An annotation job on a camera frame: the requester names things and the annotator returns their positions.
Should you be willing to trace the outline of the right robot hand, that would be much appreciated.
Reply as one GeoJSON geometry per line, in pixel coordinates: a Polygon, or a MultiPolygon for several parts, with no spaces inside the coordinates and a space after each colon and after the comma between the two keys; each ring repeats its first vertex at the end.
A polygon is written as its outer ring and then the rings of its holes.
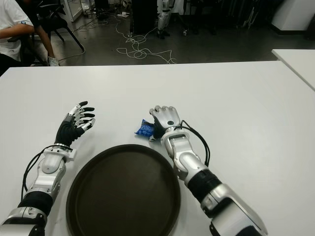
{"type": "Polygon", "coordinates": [[[166,132],[174,130],[181,123],[177,110],[172,106],[155,106],[149,110],[149,113],[154,119],[150,142],[160,139],[166,132]]]}

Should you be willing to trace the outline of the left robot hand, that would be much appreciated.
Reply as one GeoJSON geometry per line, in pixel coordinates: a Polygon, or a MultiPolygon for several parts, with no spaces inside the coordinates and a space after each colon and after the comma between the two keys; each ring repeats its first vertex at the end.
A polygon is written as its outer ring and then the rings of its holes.
{"type": "Polygon", "coordinates": [[[88,101],[76,104],[65,115],[61,122],[55,144],[70,147],[71,144],[81,137],[87,130],[91,129],[95,124],[94,107],[87,107],[88,101]]]}

